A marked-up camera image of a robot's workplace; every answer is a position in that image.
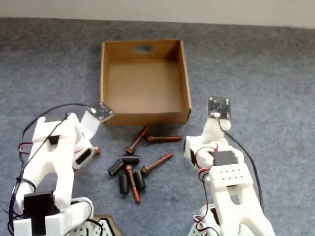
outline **screw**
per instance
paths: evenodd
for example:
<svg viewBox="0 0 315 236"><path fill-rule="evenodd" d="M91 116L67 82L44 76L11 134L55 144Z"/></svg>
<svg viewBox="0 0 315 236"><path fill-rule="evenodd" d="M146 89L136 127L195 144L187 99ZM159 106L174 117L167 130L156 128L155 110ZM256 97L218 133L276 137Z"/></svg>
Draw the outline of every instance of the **screw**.
<svg viewBox="0 0 315 236"><path fill-rule="evenodd" d="M95 149L95 155L100 155L100 148L94 147L94 149Z"/></svg>
<svg viewBox="0 0 315 236"><path fill-rule="evenodd" d="M135 150L136 146L138 145L140 140L143 138L143 136L145 136L145 134L148 132L149 128L150 128L149 126L146 126L140 131L140 133L138 134L138 136L135 139L135 141L133 142L133 144L126 148L126 153L131 154L131 155L134 154L134 150Z"/></svg>
<svg viewBox="0 0 315 236"><path fill-rule="evenodd" d="M141 173L144 176L147 176L152 170L154 170L155 168L159 167L161 164L163 164L165 161L168 161L172 157L173 157L173 153L170 152L169 154L161 157L159 160L157 160L154 163L152 163L150 166L143 166L141 168Z"/></svg>
<svg viewBox="0 0 315 236"><path fill-rule="evenodd" d="M140 197L139 197L139 194L138 194L138 191L137 191L137 188L136 188L136 184L135 184L134 179L133 179L132 166L131 165L127 165L126 166L126 172L127 172L128 176L129 176L129 180L130 180L130 184L131 184L131 188L132 188L132 192L133 192L134 201L136 203L139 203L140 202Z"/></svg>
<svg viewBox="0 0 315 236"><path fill-rule="evenodd" d="M157 142L176 142L182 140L181 136L164 136L164 137L154 137L148 136L147 141L149 143L157 143Z"/></svg>

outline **cardboard box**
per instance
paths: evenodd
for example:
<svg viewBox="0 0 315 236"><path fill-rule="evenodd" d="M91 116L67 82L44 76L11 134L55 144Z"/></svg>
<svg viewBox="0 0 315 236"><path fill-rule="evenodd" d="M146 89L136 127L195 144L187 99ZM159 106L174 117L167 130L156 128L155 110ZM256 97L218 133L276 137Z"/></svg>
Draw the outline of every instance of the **cardboard box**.
<svg viewBox="0 0 315 236"><path fill-rule="evenodd" d="M100 100L108 125L185 123L191 111L182 40L103 42Z"/></svg>

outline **robotic arm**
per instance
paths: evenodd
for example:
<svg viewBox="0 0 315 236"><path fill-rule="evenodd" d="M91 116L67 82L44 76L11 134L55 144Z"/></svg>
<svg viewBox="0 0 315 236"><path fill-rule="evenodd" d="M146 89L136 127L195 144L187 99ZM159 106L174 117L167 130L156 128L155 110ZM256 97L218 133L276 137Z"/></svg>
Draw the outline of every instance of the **robotic arm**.
<svg viewBox="0 0 315 236"><path fill-rule="evenodd" d="M229 100L210 97L203 133L186 137L184 156L198 168L209 169L205 182L214 200L214 204L202 207L202 218L193 225L189 236L275 236L259 204L242 152L224 137L230 127Z"/></svg>
<svg viewBox="0 0 315 236"><path fill-rule="evenodd" d="M64 236L83 224L89 226L85 222L94 216L93 203L88 198L71 199L74 172L100 153L90 139L113 115L100 103L89 107L81 122L74 113L61 121L37 120L30 157L22 170L23 181L16 186L15 200L23 219L14 221L15 236ZM49 173L57 174L56 189L36 192Z"/></svg>

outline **long bolt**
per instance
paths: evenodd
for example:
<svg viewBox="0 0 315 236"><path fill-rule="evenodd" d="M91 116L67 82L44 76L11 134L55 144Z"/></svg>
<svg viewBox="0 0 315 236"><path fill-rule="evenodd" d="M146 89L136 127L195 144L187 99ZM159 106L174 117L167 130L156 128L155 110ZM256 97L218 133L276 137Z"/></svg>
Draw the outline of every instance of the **long bolt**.
<svg viewBox="0 0 315 236"><path fill-rule="evenodd" d="M148 136L147 141L149 143L158 143L158 142L177 142L182 140L181 136L163 136L163 137L154 137Z"/></svg>
<svg viewBox="0 0 315 236"><path fill-rule="evenodd" d="M133 144L126 148L126 153L131 154L131 155L134 154L134 150L135 150L136 146L138 145L140 140L143 138L143 136L146 135L146 133L148 132L149 128L150 128L149 126L146 126L140 131L140 133L138 134L138 136L135 139L135 141L133 142Z"/></svg>
<svg viewBox="0 0 315 236"><path fill-rule="evenodd" d="M159 160L157 160L156 162L152 163L149 166L143 166L141 168L141 173L144 176L147 176L152 170L154 170L155 168L159 167L160 165L162 165L165 161L168 161L169 159L171 159L173 157L173 153L170 152L169 154L165 155L164 157L161 157Z"/></svg>
<svg viewBox="0 0 315 236"><path fill-rule="evenodd" d="M140 197L136 188L136 184L134 183L134 179L133 179L133 175L132 175L132 166L131 165L127 165L126 166L126 172L129 176L129 180L130 180L130 184L131 184L131 188L132 188L132 192L133 192L133 198L134 201L136 203L140 202Z"/></svg>

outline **screw head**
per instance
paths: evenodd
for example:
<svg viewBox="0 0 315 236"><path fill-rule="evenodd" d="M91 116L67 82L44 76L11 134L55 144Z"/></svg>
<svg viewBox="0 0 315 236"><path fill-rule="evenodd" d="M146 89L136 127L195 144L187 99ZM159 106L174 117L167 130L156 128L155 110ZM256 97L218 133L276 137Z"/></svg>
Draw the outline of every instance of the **screw head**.
<svg viewBox="0 0 315 236"><path fill-rule="evenodd" d="M126 153L133 155L134 154L134 149L132 147L127 147L126 148Z"/></svg>
<svg viewBox="0 0 315 236"><path fill-rule="evenodd" d="M126 170L132 170L132 166L131 165L126 165Z"/></svg>
<svg viewBox="0 0 315 236"><path fill-rule="evenodd" d="M95 147L95 154L96 155L100 155L100 148L99 147Z"/></svg>
<svg viewBox="0 0 315 236"><path fill-rule="evenodd" d="M149 171L145 166L143 166L140 171L143 176L147 176L149 174Z"/></svg>

